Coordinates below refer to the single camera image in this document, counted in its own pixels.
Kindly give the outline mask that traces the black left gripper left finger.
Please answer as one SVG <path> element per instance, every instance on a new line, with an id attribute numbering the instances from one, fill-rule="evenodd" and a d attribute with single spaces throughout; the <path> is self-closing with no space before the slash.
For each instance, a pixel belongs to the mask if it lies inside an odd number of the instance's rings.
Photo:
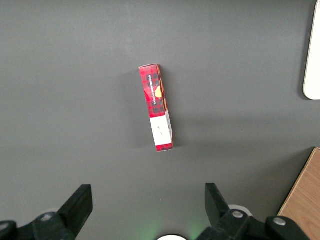
<path id="1" fill-rule="evenodd" d="M 13 220 L 0 222 L 2 240 L 74 240 L 93 211 L 92 186 L 82 184 L 58 211 L 39 215 L 18 227 Z"/>

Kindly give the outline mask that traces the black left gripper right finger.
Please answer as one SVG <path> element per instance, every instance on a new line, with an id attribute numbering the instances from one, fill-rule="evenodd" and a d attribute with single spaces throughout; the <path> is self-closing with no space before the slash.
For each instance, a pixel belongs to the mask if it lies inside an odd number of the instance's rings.
<path id="1" fill-rule="evenodd" d="M 205 210 L 210 227 L 198 240 L 308 240 L 292 219 L 269 216 L 260 222 L 240 209 L 231 209 L 215 183 L 205 184 Z"/>

